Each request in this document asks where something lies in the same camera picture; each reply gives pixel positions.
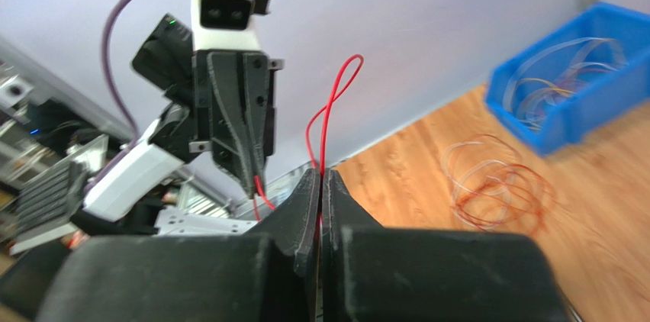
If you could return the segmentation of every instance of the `red wire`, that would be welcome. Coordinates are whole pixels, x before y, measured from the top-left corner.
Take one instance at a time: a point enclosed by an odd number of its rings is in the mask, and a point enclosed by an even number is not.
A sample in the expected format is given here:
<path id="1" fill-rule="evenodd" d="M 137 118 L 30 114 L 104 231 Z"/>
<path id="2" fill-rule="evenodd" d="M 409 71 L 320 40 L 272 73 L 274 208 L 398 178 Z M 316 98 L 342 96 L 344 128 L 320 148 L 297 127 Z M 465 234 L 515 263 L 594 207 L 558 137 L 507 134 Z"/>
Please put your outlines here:
<path id="1" fill-rule="evenodd" d="M 343 86 L 343 89 L 340 90 L 340 92 L 337 92 L 336 90 L 339 88 L 339 84 L 341 83 L 341 78 L 343 77 L 343 74 L 346 72 L 348 69 L 348 66 L 352 61 L 354 60 L 359 60 L 359 65 L 356 67 L 356 70 L 354 73 L 350 76 L 350 79 L 348 82 Z M 309 152 L 309 158 L 311 161 L 311 165 L 314 168 L 318 167 L 318 163 L 316 162 L 316 158 L 314 156 L 314 149 L 311 147 L 311 141 L 309 138 L 309 133 L 311 131 L 311 125 L 314 124 L 318 116 L 325 112 L 325 117 L 323 119 L 323 129 L 320 132 L 320 174 L 323 175 L 325 173 L 325 143 L 327 141 L 327 124 L 330 121 L 330 112 L 332 111 L 332 105 L 335 100 L 337 100 L 345 91 L 348 89 L 350 84 L 354 81 L 354 78 L 356 78 L 356 75 L 359 73 L 359 70 L 361 70 L 361 67 L 363 66 L 363 56 L 360 54 L 356 53 L 352 55 L 351 57 L 346 60 L 343 65 L 341 66 L 341 69 L 339 69 L 339 74 L 336 76 L 336 80 L 334 81 L 334 86 L 332 87 L 332 92 L 330 93 L 330 99 L 327 101 L 327 104 L 323 106 L 318 112 L 309 120 L 309 123 L 307 124 L 307 129 L 304 132 L 304 139 L 307 142 L 307 151 Z M 269 201 L 269 199 L 266 197 L 264 194 L 264 190 L 262 189 L 262 180 L 259 178 L 258 175 L 254 177 L 255 179 L 255 186 L 257 187 L 257 193 L 262 197 L 262 200 L 266 203 L 269 208 L 272 210 L 275 210 L 275 206 L 273 203 Z M 257 201 L 255 200 L 255 197 L 253 196 L 253 210 L 255 211 L 255 218 L 257 221 L 261 221 L 261 217 L 259 216 L 259 212 L 257 209 Z"/>
<path id="2" fill-rule="evenodd" d="M 339 84 L 341 82 L 341 78 L 343 77 L 343 74 L 347 70 L 349 64 L 354 61 L 359 59 L 359 65 L 356 67 L 356 70 L 354 73 L 350 76 L 350 79 L 348 82 L 343 86 L 343 89 L 341 89 L 339 92 L 336 90 L 339 88 Z M 341 69 L 339 70 L 339 74 L 336 76 L 336 80 L 334 81 L 334 86 L 332 87 L 332 92 L 330 93 L 330 99 L 327 101 L 327 104 L 324 105 L 318 112 L 309 120 L 309 123 L 307 124 L 307 129 L 304 132 L 304 139 L 305 142 L 307 143 L 307 151 L 309 152 L 309 159 L 311 161 L 311 165 L 314 168 L 318 168 L 318 162 L 316 161 L 316 157 L 314 155 L 314 149 L 311 147 L 311 140 L 309 138 L 309 133 L 311 131 L 311 125 L 314 124 L 318 116 L 325 112 L 325 117 L 323 119 L 323 130 L 320 132 L 320 174 L 325 173 L 325 143 L 327 141 L 327 123 L 330 120 L 330 112 L 332 110 L 332 104 L 334 103 L 335 100 L 339 99 L 339 97 L 348 89 L 350 84 L 354 81 L 354 78 L 356 78 L 356 75 L 359 73 L 359 70 L 361 70 L 361 67 L 363 66 L 363 56 L 356 53 L 352 55 L 351 57 L 348 58 L 348 60 L 345 61 L 345 63 L 341 66 Z"/>
<path id="3" fill-rule="evenodd" d="M 264 194 L 264 189 L 262 188 L 262 180 L 259 179 L 259 176 L 258 176 L 258 175 L 256 175 L 256 176 L 254 177 L 254 179 L 255 179 L 255 186 L 257 187 L 257 193 L 258 193 L 260 196 L 262 196 L 262 200 L 264 200 L 264 202 L 266 203 L 266 205 L 268 205 L 269 208 L 271 208 L 271 210 L 275 210 L 275 205 L 274 205 L 272 202 L 270 202 L 270 201 L 267 199 L 266 195 Z"/>
<path id="4" fill-rule="evenodd" d="M 255 199 L 255 196 L 253 196 L 253 212 L 255 213 L 255 219 L 257 219 L 257 221 L 262 221 L 262 218 L 259 216 L 259 211 L 257 210 L 257 200 Z"/>

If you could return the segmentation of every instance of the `purple cable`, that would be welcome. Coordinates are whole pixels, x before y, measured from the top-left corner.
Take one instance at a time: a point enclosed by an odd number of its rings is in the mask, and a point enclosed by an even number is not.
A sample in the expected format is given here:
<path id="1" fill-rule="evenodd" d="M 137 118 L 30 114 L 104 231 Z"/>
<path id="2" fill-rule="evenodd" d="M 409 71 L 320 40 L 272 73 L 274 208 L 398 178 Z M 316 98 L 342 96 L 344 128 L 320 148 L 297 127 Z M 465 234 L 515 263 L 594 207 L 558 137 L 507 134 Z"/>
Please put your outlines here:
<path id="1" fill-rule="evenodd" d="M 104 30 L 101 32 L 100 57 L 101 71 L 104 73 L 104 80 L 106 81 L 108 90 L 113 97 L 113 101 L 115 101 L 115 104 L 120 109 L 120 112 L 127 119 L 131 131 L 133 131 L 134 137 L 131 139 L 127 147 L 120 151 L 119 154 L 116 155 L 115 158 L 113 158 L 113 160 L 111 160 L 101 171 L 99 171 L 95 178 L 89 184 L 87 184 L 86 187 L 84 187 L 85 193 L 88 193 L 91 188 L 95 187 L 95 185 L 97 185 L 97 183 L 101 181 L 101 179 L 103 179 L 111 171 L 111 169 L 113 169 L 113 167 L 115 167 L 115 165 L 117 165 L 136 146 L 138 140 L 137 124 L 127 109 L 127 106 L 124 104 L 124 101 L 122 101 L 122 97 L 120 96 L 120 93 L 117 91 L 117 87 L 115 86 L 113 72 L 111 71 L 110 54 L 111 32 L 115 26 L 115 21 L 117 20 L 118 15 L 120 15 L 124 7 L 126 7 L 127 4 L 129 4 L 131 1 L 132 0 L 120 0 L 108 15 L 108 18 L 106 19 L 106 23 L 104 25 Z"/>

